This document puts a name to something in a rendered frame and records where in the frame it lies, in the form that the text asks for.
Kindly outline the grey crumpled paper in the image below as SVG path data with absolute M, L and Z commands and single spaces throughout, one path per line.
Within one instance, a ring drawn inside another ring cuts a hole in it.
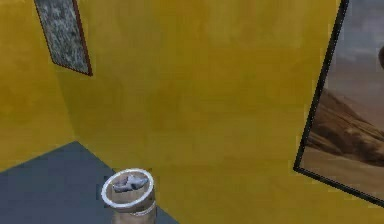
M 149 181 L 146 177 L 137 177 L 134 175 L 127 176 L 123 181 L 116 182 L 112 185 L 116 193 L 123 193 L 141 189 Z

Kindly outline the brown bin with white rim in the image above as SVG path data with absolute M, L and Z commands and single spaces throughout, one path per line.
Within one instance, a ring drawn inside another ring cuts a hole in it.
M 116 193 L 112 185 L 129 175 L 146 177 L 149 181 L 139 190 Z M 100 195 L 112 210 L 111 224 L 155 224 L 155 182 L 147 170 L 129 168 L 115 173 L 104 182 Z

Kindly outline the grey picture with red frame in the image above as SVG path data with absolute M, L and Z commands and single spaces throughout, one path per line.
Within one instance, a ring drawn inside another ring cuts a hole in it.
M 54 64 L 92 76 L 77 0 L 34 0 Z

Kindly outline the desert picture with black frame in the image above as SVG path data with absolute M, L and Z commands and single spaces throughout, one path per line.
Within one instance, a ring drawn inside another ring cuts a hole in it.
M 384 0 L 341 0 L 293 170 L 384 208 Z

